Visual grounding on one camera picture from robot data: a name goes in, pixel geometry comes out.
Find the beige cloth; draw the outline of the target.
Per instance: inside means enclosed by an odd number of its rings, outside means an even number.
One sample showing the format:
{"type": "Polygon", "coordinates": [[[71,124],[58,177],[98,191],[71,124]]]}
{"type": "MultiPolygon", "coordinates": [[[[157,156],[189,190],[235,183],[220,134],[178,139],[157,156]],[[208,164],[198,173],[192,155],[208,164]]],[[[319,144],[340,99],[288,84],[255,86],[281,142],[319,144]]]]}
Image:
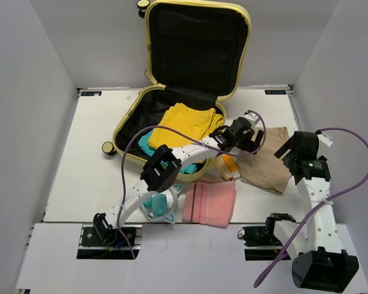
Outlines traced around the beige cloth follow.
{"type": "Polygon", "coordinates": [[[237,159],[241,182],[276,195],[284,193],[291,173],[274,153],[288,139],[286,127],[268,128],[263,147],[254,155],[237,159]]]}

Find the yellow cloth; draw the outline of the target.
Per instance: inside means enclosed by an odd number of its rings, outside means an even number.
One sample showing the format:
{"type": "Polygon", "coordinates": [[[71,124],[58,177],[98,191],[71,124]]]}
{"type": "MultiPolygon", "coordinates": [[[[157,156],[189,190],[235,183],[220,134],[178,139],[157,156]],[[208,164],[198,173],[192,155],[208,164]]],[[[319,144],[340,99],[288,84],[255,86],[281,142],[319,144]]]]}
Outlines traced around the yellow cloth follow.
{"type": "MultiPolygon", "coordinates": [[[[218,114],[214,108],[195,110],[183,103],[176,103],[165,112],[159,125],[179,131],[192,139],[201,140],[223,123],[224,116],[218,114]]],[[[169,130],[155,128],[150,132],[147,143],[152,149],[157,149],[161,145],[168,148],[186,146],[192,141],[169,130]]]]}

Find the teal cloth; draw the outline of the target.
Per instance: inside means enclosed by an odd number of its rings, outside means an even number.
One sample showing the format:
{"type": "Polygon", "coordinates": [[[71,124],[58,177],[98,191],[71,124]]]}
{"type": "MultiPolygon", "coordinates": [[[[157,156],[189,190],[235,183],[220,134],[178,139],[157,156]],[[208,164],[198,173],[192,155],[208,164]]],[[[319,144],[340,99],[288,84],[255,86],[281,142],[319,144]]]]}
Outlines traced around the teal cloth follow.
{"type": "Polygon", "coordinates": [[[152,156],[161,145],[176,148],[192,144],[192,141],[166,129],[155,128],[143,135],[139,141],[139,148],[148,156],[152,156]]]}

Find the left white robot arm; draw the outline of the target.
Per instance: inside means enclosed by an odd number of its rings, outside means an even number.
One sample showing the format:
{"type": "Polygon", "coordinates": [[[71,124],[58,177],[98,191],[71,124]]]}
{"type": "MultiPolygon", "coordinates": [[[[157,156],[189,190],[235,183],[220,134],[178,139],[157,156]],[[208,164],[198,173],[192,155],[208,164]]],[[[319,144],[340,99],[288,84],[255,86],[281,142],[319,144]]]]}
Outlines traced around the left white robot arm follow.
{"type": "Polygon", "coordinates": [[[174,221],[173,212],[178,202],[178,193],[172,187],[182,167],[226,154],[234,157],[249,156],[257,153],[266,139],[266,129],[255,132],[257,123],[263,118],[254,111],[233,120],[228,127],[213,131],[202,140],[191,139],[190,144],[177,148],[162,145],[144,164],[139,179],[130,188],[123,189],[122,201],[118,205],[115,225],[110,225],[104,213],[93,217],[93,232],[105,245],[116,243],[121,228],[128,217],[138,208],[143,208],[144,202],[157,193],[169,190],[173,196],[173,204],[166,214],[156,216],[146,215],[151,222],[166,220],[174,221]]]}

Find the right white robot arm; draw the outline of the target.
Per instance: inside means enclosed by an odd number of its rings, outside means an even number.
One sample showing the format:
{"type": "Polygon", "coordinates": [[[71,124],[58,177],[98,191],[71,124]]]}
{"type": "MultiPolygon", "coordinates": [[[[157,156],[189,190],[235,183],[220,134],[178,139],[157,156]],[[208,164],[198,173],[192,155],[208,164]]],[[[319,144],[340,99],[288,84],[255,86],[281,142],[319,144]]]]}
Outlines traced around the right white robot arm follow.
{"type": "Polygon", "coordinates": [[[343,293],[358,272],[359,262],[342,244],[328,200],[331,174],[327,159],[318,151],[320,146],[331,145],[327,135],[296,131],[275,152],[294,177],[305,216],[297,224],[291,216],[279,214],[264,235],[272,244],[282,243],[282,251],[292,259],[296,287],[343,293]]]}

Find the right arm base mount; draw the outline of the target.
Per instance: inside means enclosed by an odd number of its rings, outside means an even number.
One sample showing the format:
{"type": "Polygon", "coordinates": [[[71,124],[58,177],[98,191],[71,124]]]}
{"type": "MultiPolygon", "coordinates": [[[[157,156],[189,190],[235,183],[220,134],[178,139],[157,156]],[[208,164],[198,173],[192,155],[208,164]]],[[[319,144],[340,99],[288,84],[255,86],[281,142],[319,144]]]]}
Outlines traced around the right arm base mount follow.
{"type": "Polygon", "coordinates": [[[294,223],[275,224],[274,232],[265,226],[242,227],[237,238],[243,241],[246,261],[272,261],[280,253],[297,225],[294,223]]]}

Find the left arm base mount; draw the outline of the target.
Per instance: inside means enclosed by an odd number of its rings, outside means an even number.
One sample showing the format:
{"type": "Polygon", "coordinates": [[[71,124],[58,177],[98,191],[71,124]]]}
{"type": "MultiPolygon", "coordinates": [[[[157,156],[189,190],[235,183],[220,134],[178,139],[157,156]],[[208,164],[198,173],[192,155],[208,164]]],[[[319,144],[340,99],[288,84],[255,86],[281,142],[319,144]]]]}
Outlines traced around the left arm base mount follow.
{"type": "Polygon", "coordinates": [[[78,260],[134,260],[140,251],[142,226],[126,226],[122,228],[131,245],[120,232],[113,233],[111,241],[104,244],[92,226],[83,226],[77,249],[78,260]]]}

